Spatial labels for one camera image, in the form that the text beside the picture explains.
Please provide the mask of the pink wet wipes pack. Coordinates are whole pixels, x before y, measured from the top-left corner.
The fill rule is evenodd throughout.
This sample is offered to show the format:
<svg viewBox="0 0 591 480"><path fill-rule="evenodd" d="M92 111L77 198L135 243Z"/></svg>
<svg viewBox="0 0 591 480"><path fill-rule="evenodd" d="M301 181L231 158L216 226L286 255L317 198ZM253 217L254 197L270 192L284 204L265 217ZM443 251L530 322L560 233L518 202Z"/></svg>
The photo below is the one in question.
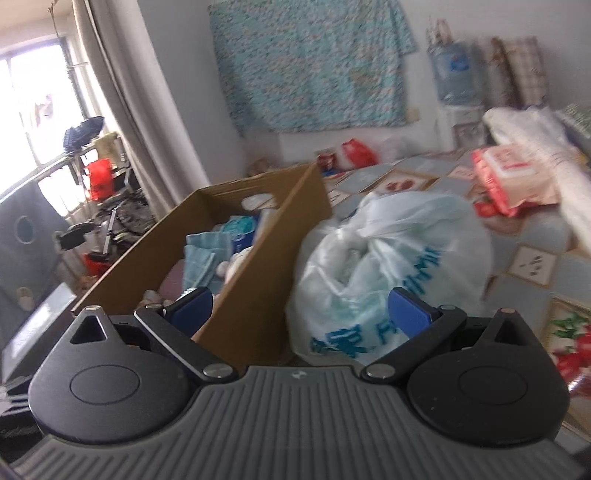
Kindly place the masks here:
<svg viewBox="0 0 591 480"><path fill-rule="evenodd" d="M524 147L509 144L476 149L472 162L480 183L504 216L517 217L523 209L560 202L552 174Z"/></svg>

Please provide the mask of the rolled patterned mats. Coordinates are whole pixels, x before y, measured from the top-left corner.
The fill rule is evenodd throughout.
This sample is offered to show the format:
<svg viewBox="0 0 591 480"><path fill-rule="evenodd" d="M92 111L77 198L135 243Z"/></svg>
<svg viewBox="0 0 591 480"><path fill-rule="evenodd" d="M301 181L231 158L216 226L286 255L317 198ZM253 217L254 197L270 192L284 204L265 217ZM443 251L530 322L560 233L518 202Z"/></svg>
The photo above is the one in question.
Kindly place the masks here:
<svg viewBox="0 0 591 480"><path fill-rule="evenodd" d="M526 109L549 103L549 81L535 36L481 37L473 45L487 108Z"/></svg>

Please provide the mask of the light blue towel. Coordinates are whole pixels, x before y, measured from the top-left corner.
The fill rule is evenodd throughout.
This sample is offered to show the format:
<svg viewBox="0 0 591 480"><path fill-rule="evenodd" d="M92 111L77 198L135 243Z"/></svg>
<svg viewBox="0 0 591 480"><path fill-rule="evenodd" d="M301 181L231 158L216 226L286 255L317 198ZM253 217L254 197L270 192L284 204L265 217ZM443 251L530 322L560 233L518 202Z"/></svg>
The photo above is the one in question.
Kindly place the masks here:
<svg viewBox="0 0 591 480"><path fill-rule="evenodd" d="M231 216L211 230L185 237L183 291L206 287L213 295L221 292L225 282L224 269L235 256L252 247L257 220L253 216Z"/></svg>

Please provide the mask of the white folded quilt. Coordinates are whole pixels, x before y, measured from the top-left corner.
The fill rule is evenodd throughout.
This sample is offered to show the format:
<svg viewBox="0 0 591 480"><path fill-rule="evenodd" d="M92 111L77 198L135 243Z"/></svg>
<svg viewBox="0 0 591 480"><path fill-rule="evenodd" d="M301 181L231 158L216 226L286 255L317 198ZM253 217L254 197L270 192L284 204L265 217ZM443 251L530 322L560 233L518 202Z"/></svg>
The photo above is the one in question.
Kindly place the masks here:
<svg viewBox="0 0 591 480"><path fill-rule="evenodd" d="M495 107L483 116L494 140L515 143L547 170L560 196L560 211L579 245L590 250L590 171L567 139L563 124L548 107L516 110Z"/></svg>

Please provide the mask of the white blue-print plastic bag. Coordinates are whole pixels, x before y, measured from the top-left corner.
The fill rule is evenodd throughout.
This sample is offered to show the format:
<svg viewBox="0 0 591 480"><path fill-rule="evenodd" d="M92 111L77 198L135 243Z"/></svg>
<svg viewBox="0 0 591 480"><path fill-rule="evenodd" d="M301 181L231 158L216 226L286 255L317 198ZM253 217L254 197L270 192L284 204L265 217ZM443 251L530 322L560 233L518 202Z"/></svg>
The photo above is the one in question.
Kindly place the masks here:
<svg viewBox="0 0 591 480"><path fill-rule="evenodd" d="M394 288L477 315L493 264L468 200L370 194L351 218L325 220L301 242L286 307L291 350L314 366L369 365L408 339L388 312Z"/></svg>

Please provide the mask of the blue water bottle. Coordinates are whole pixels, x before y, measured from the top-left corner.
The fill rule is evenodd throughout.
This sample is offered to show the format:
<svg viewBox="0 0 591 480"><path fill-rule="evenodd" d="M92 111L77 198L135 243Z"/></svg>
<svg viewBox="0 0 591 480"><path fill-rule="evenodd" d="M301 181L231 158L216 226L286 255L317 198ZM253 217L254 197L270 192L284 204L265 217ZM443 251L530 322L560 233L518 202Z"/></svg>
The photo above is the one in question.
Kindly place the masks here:
<svg viewBox="0 0 591 480"><path fill-rule="evenodd" d="M429 50L438 98L452 106L481 103L474 68L464 42L439 44Z"/></svg>

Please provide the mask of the red tin can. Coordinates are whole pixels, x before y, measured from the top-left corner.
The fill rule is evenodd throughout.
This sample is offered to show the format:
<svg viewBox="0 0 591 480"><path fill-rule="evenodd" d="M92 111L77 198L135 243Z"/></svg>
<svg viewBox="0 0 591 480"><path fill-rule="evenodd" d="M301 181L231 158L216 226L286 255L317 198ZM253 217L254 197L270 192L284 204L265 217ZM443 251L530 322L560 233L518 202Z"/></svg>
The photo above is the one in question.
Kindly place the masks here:
<svg viewBox="0 0 591 480"><path fill-rule="evenodd" d="M321 151L317 153L315 161L317 161L318 168L321 169L322 173L327 173L335 170L338 158L334 151Z"/></svg>

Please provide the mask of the green floral pillow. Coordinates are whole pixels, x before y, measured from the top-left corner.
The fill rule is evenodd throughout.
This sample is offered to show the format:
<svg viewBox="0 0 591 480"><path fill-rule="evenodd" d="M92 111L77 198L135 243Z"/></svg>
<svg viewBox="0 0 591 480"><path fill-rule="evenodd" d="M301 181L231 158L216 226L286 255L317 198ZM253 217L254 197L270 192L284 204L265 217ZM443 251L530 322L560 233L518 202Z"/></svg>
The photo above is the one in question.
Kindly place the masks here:
<svg viewBox="0 0 591 480"><path fill-rule="evenodd" d="M558 110L557 115L580 139L590 144L591 107L589 105L571 103Z"/></svg>

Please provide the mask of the clear plastic bag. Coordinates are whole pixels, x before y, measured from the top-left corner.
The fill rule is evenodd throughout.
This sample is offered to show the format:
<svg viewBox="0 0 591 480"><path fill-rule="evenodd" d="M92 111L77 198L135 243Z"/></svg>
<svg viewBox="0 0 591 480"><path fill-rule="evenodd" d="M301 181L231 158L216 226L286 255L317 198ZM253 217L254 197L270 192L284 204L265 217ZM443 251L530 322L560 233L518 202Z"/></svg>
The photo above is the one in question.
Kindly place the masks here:
<svg viewBox="0 0 591 480"><path fill-rule="evenodd" d="M407 137L394 136L384 139L377 149L381 163L393 163L396 160L409 158L423 151L424 147L420 142Z"/></svg>

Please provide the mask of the grey curtain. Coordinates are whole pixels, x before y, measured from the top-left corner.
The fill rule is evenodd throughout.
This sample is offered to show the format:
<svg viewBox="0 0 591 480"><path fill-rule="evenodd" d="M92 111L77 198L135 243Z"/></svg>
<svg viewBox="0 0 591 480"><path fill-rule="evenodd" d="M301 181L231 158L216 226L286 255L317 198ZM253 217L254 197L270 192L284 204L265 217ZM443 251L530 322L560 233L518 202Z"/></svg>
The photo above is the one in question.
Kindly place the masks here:
<svg viewBox="0 0 591 480"><path fill-rule="evenodd" d="M153 214L209 184L136 1L75 1L76 27Z"/></svg>

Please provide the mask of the pink plush doll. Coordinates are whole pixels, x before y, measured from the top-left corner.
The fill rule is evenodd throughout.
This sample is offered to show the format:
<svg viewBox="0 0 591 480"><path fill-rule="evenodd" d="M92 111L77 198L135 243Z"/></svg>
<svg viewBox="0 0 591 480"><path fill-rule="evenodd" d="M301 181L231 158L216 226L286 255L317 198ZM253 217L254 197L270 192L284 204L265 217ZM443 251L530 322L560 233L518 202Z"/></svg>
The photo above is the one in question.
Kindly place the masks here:
<svg viewBox="0 0 591 480"><path fill-rule="evenodd" d="M246 258L249 257L249 253L252 251L252 247L247 247L242 251L233 254L228 261L222 261L215 269L215 274L224 283L228 283L232 276L238 272L238 269L245 262Z"/></svg>

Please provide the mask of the red plastic bag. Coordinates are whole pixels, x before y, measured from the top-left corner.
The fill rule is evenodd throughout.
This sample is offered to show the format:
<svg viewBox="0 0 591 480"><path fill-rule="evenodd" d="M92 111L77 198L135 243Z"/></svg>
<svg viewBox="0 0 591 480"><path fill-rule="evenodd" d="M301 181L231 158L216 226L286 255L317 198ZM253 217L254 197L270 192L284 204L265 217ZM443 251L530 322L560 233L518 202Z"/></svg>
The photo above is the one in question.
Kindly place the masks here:
<svg viewBox="0 0 591 480"><path fill-rule="evenodd" d="M342 153L356 169L368 168L379 164L377 154L361 140L352 138L342 143Z"/></svg>

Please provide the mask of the brown cardboard box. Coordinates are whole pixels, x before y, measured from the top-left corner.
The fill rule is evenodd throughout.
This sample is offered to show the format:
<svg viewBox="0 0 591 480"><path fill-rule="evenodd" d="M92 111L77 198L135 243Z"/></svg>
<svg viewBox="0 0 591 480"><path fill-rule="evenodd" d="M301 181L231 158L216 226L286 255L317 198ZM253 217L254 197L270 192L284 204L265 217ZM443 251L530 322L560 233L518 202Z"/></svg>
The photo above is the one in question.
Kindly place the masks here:
<svg viewBox="0 0 591 480"><path fill-rule="evenodd" d="M183 257L187 235L209 231L242 214L242 200L263 193L276 199L276 214L222 288L211 317L193 340L238 371L279 364L287 349L284 308L301 242L332 215L315 164L194 191L115 262L73 307L73 314L90 305L101 306L109 315L131 313L144 292L159 287Z"/></svg>

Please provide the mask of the teal floral wall cloth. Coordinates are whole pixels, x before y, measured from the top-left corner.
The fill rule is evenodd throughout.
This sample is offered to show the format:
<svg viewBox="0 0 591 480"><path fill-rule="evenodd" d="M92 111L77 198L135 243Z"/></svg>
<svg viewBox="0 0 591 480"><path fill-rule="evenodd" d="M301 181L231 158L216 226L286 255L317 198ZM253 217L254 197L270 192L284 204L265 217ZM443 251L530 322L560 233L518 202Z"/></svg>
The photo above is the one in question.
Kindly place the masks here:
<svg viewBox="0 0 591 480"><path fill-rule="evenodd" d="M208 7L221 89L239 133L407 122L416 45L397 1L220 1Z"/></svg>

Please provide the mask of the white water dispenser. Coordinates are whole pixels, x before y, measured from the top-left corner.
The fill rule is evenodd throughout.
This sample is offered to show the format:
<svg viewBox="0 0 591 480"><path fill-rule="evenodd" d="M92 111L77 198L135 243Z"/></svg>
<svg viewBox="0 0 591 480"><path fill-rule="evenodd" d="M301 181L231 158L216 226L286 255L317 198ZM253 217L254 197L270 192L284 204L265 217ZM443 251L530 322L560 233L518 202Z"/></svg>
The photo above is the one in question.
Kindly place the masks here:
<svg viewBox="0 0 591 480"><path fill-rule="evenodd" d="M441 145L447 150L475 149L487 143L482 105L444 105L439 110Z"/></svg>

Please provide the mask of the pink sponge cloth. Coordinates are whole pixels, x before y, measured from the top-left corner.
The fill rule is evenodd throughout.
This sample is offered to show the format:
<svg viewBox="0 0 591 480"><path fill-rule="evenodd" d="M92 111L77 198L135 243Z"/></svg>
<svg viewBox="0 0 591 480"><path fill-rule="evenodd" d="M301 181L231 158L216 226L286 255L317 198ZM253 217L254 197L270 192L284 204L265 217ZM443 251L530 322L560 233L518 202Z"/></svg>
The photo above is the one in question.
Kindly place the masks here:
<svg viewBox="0 0 591 480"><path fill-rule="evenodd" d="M178 260L160 283L157 292L165 300L176 300L183 293L184 260Z"/></svg>

